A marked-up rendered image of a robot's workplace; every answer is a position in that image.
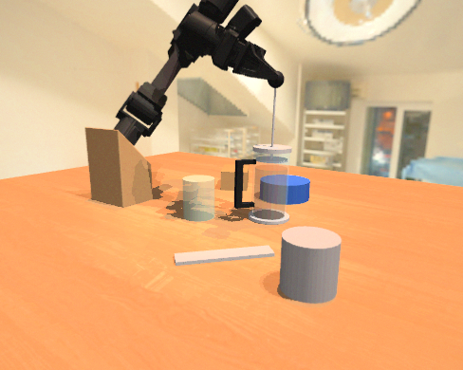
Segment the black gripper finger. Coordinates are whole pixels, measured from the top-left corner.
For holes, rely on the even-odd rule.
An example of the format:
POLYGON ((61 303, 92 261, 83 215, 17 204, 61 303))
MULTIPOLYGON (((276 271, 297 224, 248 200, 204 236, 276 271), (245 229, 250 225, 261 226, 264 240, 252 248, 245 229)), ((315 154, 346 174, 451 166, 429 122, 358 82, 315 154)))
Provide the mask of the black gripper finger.
POLYGON ((276 81, 278 74, 256 56, 254 45, 248 41, 232 70, 233 74, 276 81))
MULTIPOLYGON (((259 47, 257 53, 256 53, 256 56, 258 58, 260 58, 266 65, 268 65, 273 71, 276 71, 264 58, 264 50, 259 47)), ((245 76, 245 77, 249 77, 249 76, 245 76)), ((254 77, 249 77, 249 78, 254 78, 254 77)), ((254 78, 254 79, 260 79, 260 78, 254 78)))

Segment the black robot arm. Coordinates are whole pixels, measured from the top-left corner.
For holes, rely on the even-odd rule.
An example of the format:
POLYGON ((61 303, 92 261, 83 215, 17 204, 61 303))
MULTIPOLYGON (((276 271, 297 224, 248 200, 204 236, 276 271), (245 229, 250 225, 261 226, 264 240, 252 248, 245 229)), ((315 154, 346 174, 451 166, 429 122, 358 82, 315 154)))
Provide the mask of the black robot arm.
MULTIPOLYGON (((162 121, 162 112, 168 97, 165 94, 181 68, 188 68, 191 63, 204 56, 202 50, 204 36, 209 27, 223 24, 239 0, 201 0, 199 6, 193 3, 180 24, 173 29, 174 38, 168 50, 169 60, 159 71, 152 83, 144 83, 139 90, 134 91, 121 107, 116 118, 120 121, 113 130, 119 130, 133 146, 141 135, 151 137, 162 121), (127 106, 126 106, 127 105, 127 106), (126 108, 125 108, 126 106, 126 108), (123 109, 144 122, 149 128, 127 114, 123 109)), ((247 39, 250 33, 261 24, 262 20, 247 4, 234 14, 229 23, 219 28, 232 29, 247 39)))

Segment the blue short cylinder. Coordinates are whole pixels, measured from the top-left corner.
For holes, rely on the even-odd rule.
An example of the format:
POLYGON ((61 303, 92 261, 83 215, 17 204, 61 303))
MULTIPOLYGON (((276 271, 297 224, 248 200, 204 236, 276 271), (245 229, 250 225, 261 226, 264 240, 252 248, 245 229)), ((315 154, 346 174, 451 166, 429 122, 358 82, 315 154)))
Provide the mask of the blue short cylinder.
POLYGON ((302 176, 288 178, 287 204, 302 204, 309 200, 310 180, 302 176))

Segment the grey cylinder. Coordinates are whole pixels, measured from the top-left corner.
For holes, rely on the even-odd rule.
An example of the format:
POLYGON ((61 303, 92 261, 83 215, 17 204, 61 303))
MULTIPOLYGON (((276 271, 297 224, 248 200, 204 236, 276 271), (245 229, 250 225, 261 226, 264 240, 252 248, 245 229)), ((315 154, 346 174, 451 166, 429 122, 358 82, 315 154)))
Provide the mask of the grey cylinder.
POLYGON ((280 282, 289 298, 325 303, 337 294, 341 237, 330 230, 300 226, 282 232, 280 282))

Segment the glass french press with black knob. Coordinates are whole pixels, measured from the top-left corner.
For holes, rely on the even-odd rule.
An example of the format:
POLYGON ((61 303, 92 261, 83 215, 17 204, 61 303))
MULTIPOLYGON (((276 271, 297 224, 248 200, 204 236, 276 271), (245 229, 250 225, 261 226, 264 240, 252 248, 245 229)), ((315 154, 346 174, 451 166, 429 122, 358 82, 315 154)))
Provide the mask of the glass french press with black knob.
POLYGON ((253 159, 236 159, 234 173, 234 208, 251 208, 249 219, 266 225, 287 223, 287 193, 289 163, 292 147, 273 144, 276 88, 284 83, 280 71, 276 81, 268 80, 274 88, 271 144, 253 145, 253 159), (244 165, 253 164, 252 201, 243 202, 244 165))

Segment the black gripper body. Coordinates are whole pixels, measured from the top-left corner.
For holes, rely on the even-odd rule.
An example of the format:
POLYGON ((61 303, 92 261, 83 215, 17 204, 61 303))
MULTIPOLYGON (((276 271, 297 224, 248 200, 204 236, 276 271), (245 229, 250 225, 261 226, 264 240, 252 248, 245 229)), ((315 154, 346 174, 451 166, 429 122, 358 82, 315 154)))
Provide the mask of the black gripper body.
POLYGON ((248 41, 232 29, 224 30, 221 34, 217 26, 224 28, 218 23, 212 24, 204 36, 202 50, 212 57, 213 65, 228 71, 228 67, 234 68, 236 65, 248 41))

